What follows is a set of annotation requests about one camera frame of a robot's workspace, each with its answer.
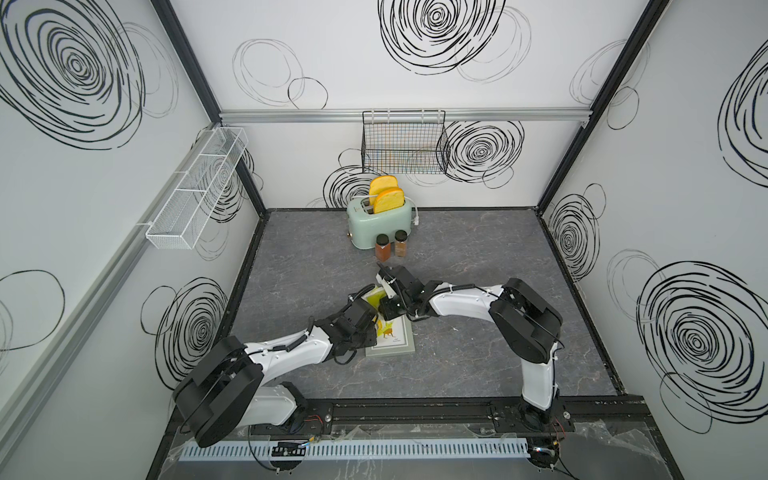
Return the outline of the yellow green cloth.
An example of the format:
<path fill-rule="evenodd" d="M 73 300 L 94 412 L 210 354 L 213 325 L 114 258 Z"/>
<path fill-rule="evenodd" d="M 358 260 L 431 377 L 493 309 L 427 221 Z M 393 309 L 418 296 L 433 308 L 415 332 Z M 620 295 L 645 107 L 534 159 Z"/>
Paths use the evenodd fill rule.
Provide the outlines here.
<path fill-rule="evenodd" d="M 378 337 L 384 337 L 387 331 L 387 321 L 380 310 L 380 304 L 383 299 L 388 297 L 382 287 L 374 287 L 363 295 L 363 299 L 369 303 L 377 312 L 376 315 L 376 334 Z"/>

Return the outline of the green picture frame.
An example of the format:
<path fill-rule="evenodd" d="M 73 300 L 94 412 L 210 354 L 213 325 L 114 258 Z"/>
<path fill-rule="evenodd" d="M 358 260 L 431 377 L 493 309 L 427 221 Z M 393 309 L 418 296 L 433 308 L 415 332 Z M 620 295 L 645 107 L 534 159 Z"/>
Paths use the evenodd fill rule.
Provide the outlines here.
<path fill-rule="evenodd" d="M 415 341 L 411 321 L 406 316 L 385 320 L 379 316 L 376 320 L 376 344 L 365 349 L 365 355 L 385 357 L 415 352 Z"/>

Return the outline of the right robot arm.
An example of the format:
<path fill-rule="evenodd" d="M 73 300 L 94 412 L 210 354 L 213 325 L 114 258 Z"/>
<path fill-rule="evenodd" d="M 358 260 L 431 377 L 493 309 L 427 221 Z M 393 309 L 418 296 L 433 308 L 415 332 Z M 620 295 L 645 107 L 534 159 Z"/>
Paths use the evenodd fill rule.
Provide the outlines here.
<path fill-rule="evenodd" d="M 403 266 L 378 267 L 376 282 L 394 312 L 411 322 L 459 316 L 494 324 L 521 362 L 521 422 L 540 432 L 553 422 L 559 393 L 555 356 L 563 346 L 563 318 L 532 287 L 519 278 L 486 287 L 437 280 L 424 284 Z"/>

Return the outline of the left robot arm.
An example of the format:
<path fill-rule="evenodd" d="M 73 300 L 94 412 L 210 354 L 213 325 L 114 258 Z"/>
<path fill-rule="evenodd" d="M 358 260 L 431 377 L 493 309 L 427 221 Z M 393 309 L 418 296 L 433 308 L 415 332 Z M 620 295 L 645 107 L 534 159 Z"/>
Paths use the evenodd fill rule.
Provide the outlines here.
<path fill-rule="evenodd" d="M 337 312 L 274 340 L 216 343 L 175 387 L 172 398 L 197 445 L 206 448 L 251 425 L 301 427 L 306 401 L 292 384 L 268 383 L 299 368 L 332 360 L 345 364 L 376 343 L 377 310 L 369 284 Z"/>

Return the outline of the red spice jar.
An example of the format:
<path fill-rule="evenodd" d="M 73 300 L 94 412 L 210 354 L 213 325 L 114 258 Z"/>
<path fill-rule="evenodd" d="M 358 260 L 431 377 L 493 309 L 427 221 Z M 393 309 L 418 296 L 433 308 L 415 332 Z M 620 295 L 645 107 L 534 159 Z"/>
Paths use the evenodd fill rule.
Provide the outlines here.
<path fill-rule="evenodd" d="M 375 241 L 375 256 L 379 262 L 386 262 L 391 257 L 391 240 L 386 234 L 378 234 Z"/>

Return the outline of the brown spice jar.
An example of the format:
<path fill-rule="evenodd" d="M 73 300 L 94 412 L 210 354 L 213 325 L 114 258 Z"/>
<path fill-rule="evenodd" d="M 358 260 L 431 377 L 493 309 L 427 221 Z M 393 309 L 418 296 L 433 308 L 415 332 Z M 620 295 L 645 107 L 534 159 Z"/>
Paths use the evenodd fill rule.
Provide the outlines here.
<path fill-rule="evenodd" d="M 408 232 L 397 230 L 394 235 L 394 250 L 397 257 L 404 258 L 407 255 Z"/>

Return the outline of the mint green toaster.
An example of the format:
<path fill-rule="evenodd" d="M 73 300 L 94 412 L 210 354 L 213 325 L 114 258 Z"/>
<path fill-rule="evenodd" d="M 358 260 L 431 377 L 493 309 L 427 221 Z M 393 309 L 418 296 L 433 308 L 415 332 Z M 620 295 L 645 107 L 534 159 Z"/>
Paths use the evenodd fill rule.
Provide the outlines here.
<path fill-rule="evenodd" d="M 417 208 L 410 199 L 406 199 L 402 207 L 378 214 L 374 214 L 366 202 L 363 196 L 353 197 L 346 207 L 348 236 L 357 249 L 373 249 L 380 234 L 386 234 L 391 240 L 399 230 L 411 234 Z"/>

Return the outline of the front toast slice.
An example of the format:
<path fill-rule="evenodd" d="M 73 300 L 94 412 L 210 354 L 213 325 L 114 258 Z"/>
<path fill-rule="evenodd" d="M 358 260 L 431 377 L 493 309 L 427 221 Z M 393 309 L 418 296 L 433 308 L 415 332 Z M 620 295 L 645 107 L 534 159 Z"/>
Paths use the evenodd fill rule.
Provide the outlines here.
<path fill-rule="evenodd" d="M 373 199 L 373 213 L 380 214 L 401 208 L 405 204 L 405 194 L 399 187 L 392 187 L 379 192 Z"/>

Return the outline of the toast slice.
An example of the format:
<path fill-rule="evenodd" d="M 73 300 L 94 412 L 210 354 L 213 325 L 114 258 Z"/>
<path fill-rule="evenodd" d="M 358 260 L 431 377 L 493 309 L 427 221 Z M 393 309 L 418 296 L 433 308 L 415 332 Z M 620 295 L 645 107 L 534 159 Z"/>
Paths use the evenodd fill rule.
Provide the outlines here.
<path fill-rule="evenodd" d="M 378 194 L 392 189 L 392 188 L 398 188 L 399 183 L 398 179 L 395 176 L 392 175 L 383 175 L 378 176 L 374 178 L 370 184 L 369 184 L 369 196 L 377 196 Z"/>
<path fill-rule="evenodd" d="M 373 213 L 380 214 L 401 208 L 405 204 L 405 194 L 399 187 L 392 187 L 379 192 L 373 199 Z"/>

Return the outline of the back toast slice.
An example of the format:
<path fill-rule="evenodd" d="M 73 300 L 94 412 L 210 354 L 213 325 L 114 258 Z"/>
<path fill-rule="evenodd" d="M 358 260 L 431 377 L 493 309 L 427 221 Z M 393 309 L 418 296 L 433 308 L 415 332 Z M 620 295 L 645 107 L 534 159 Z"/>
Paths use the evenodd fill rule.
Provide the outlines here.
<path fill-rule="evenodd" d="M 377 196 L 378 194 L 392 189 L 392 188 L 398 188 L 399 183 L 398 179 L 395 176 L 392 175 L 383 175 L 378 176 L 374 178 L 370 184 L 369 184 L 369 196 Z"/>

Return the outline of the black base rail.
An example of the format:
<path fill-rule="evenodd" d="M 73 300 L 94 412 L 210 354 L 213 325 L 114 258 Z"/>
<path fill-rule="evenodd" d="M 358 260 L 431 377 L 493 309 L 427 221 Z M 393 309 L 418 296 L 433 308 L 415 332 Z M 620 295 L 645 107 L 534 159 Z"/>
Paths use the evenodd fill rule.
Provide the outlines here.
<path fill-rule="evenodd" d="M 650 416 L 639 396 L 564 396 L 548 413 L 525 406 L 520 397 L 401 399 L 309 399 L 276 426 L 250 420 L 259 434 L 331 434 L 343 426 L 389 424 L 479 424 L 495 433 L 555 436 L 581 422 L 634 421 Z"/>

